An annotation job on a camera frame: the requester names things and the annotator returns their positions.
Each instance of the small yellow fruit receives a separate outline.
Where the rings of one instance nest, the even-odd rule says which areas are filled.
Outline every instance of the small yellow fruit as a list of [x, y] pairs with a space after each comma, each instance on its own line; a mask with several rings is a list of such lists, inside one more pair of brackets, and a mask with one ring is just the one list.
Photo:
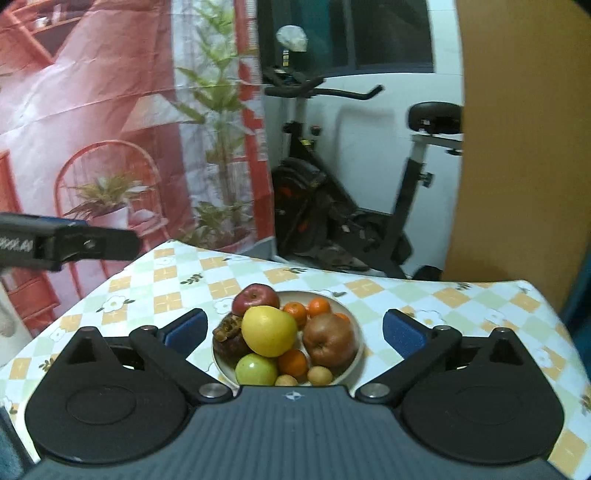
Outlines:
[[291, 375], [280, 375], [275, 380], [276, 387], [295, 387], [297, 385], [297, 380], [293, 378]]
[[242, 337], [253, 352], [266, 357], [280, 356], [296, 341], [297, 323], [275, 307], [250, 307], [242, 318]]
[[333, 380], [332, 372], [326, 367], [312, 367], [308, 370], [308, 380], [312, 385], [321, 387], [328, 385]]

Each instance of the mangosteen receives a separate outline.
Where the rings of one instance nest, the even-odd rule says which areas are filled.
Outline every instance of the mangosteen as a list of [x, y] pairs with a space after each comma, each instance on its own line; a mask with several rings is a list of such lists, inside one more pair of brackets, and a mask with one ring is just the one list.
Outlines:
[[237, 360], [249, 353], [242, 336], [242, 317], [228, 313], [213, 330], [213, 349], [227, 360]]

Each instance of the adjustment knob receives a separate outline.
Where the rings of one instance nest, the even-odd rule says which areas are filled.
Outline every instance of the adjustment knob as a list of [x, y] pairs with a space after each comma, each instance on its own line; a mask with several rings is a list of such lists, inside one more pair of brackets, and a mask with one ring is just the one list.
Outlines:
[[421, 173], [421, 181], [423, 182], [423, 187], [429, 188], [433, 183], [435, 175], [432, 173]]

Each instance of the metal screw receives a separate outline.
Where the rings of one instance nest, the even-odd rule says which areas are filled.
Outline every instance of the metal screw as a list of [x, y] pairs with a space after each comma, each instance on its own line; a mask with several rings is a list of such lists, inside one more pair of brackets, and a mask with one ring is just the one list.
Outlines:
[[230, 389], [221, 383], [206, 383], [199, 387], [199, 393], [205, 398], [223, 397]]
[[367, 383], [361, 387], [361, 393], [368, 398], [382, 398], [390, 393], [390, 389], [383, 383]]

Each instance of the tablecloth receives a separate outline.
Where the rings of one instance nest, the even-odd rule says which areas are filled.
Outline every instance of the tablecloth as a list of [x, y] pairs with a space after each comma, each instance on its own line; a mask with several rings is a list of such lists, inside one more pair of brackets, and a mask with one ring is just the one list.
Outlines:
[[160, 245], [103, 283], [0, 371], [0, 398], [27, 449], [37, 458], [24, 425], [26, 401], [79, 327], [94, 325], [103, 336], [121, 336], [142, 325], [163, 327], [199, 307], [209, 318], [209, 333], [188, 360], [223, 381], [212, 359], [211, 330], [229, 311], [232, 297], [251, 283], [316, 291], [334, 297], [355, 315], [366, 348], [363, 370], [350, 380], [351, 390], [402, 360], [382, 336], [382, 317], [388, 309], [400, 309], [429, 327], [447, 324], [470, 336], [488, 336], [497, 326], [510, 327], [564, 407], [564, 428], [550, 461], [576, 480], [591, 474], [589, 379], [567, 330], [530, 283], [365, 277], [197, 249], [176, 241]]

